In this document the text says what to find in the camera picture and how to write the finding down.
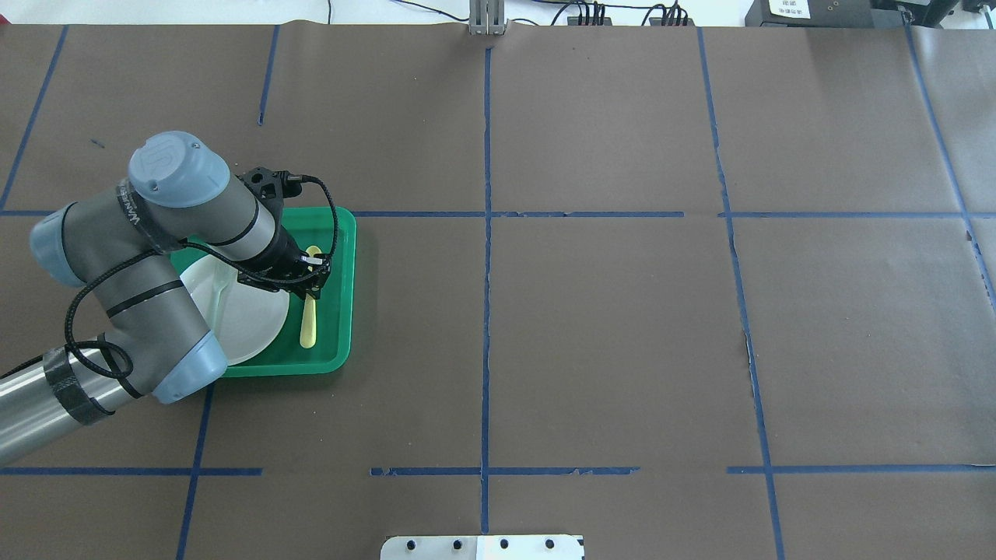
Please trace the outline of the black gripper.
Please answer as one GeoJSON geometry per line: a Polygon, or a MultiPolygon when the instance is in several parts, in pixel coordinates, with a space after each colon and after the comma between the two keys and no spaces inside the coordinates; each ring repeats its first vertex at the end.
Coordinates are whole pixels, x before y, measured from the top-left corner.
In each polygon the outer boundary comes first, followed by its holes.
{"type": "Polygon", "coordinates": [[[285,200],[302,194],[305,184],[316,184],[331,202],[331,192],[320,178],[256,167],[240,177],[262,207],[273,217],[275,234],[262,253],[239,264],[237,281],[269,292],[285,291],[320,300],[331,272],[331,252],[320,252],[312,264],[306,251],[283,225],[285,200]]]}

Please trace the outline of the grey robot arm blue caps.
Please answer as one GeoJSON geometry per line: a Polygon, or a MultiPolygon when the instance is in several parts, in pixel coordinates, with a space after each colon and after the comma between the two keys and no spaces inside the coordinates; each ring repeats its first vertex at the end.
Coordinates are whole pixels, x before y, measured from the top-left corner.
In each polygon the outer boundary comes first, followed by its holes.
{"type": "Polygon", "coordinates": [[[201,251],[265,291],[320,297],[333,251],[309,255],[283,225],[309,174],[232,170],[200,138],[163,131],[132,153],[110,191],[30,231],[38,264],[77,289],[60,346],[2,376],[2,465],[113,417],[145,396],[172,404],[226,372],[217,334],[171,253],[201,251]]]}

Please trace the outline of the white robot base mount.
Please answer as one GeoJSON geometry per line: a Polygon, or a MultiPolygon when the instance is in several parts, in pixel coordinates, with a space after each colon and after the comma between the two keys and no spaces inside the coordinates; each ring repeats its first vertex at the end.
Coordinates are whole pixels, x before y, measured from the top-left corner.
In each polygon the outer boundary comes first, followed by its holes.
{"type": "Polygon", "coordinates": [[[584,559],[582,536],[570,534],[395,536],[381,559],[584,559]]]}

